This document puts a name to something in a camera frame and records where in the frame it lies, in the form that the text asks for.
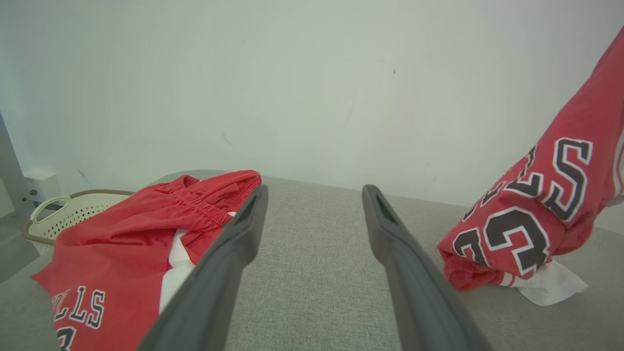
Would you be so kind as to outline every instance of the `wall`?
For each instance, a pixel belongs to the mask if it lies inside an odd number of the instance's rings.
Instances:
[[[5,0],[0,108],[22,168],[68,193],[256,169],[468,205],[622,18],[621,0]]]

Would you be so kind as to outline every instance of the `red jersey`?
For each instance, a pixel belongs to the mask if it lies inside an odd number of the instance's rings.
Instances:
[[[623,131],[624,28],[535,147],[440,241],[447,279],[512,286],[583,245],[621,199]]]
[[[64,230],[32,277],[52,296],[61,349],[134,350],[185,278],[169,273],[190,272],[260,183],[253,171],[185,175]]]

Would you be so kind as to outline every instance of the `red fabric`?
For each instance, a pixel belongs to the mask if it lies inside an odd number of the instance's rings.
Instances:
[[[260,183],[253,171],[203,181],[184,175],[64,230],[52,262],[32,276],[52,296],[61,346],[135,349],[158,317],[176,229],[190,231],[182,241],[196,264],[232,218],[228,212]]]
[[[623,129],[624,28],[535,148],[438,244],[455,288],[500,284],[504,272],[527,279],[552,255],[583,245],[596,216],[622,195]]]

